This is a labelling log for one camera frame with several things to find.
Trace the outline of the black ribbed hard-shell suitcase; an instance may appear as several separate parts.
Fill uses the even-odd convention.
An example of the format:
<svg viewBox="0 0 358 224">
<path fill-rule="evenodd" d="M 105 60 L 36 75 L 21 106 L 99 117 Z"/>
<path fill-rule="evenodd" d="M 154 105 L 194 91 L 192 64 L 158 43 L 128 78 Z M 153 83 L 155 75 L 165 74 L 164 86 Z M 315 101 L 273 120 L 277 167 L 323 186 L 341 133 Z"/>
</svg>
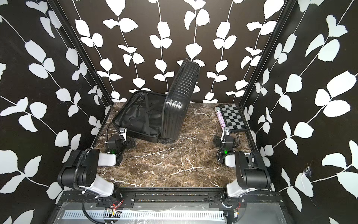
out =
<svg viewBox="0 0 358 224">
<path fill-rule="evenodd" d="M 167 94 L 134 92 L 112 123 L 116 128 L 126 128 L 130 137 L 173 143 L 180 135 L 199 72 L 198 63 L 185 59 Z"/>
</svg>

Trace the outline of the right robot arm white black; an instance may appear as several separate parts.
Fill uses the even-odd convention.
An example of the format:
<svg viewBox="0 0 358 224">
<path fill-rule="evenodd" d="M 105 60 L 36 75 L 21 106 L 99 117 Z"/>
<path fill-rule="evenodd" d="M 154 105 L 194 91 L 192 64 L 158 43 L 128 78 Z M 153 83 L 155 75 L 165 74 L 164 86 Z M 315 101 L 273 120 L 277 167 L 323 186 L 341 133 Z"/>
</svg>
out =
<svg viewBox="0 0 358 224">
<path fill-rule="evenodd" d="M 219 148 L 216 154 L 217 161 L 235 168 L 236 179 L 226 185 L 228 197 L 238 198 L 252 191 L 270 188 L 271 179 L 260 153 L 235 151 L 239 139 L 227 134 L 221 137 L 215 135 L 213 144 Z"/>
</svg>

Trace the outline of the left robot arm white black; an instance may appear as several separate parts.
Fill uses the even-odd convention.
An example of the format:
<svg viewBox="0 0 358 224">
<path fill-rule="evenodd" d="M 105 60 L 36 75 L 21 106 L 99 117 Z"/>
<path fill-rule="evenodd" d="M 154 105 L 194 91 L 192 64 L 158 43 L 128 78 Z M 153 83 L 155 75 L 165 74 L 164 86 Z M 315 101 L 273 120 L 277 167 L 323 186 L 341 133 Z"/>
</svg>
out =
<svg viewBox="0 0 358 224">
<path fill-rule="evenodd" d="M 106 147 L 105 153 L 92 148 L 73 151 L 57 177 L 58 184 L 98 197 L 114 196 L 115 185 L 97 174 L 98 167 L 120 165 L 123 152 L 132 144 L 122 135 L 115 135 L 107 141 Z"/>
</svg>

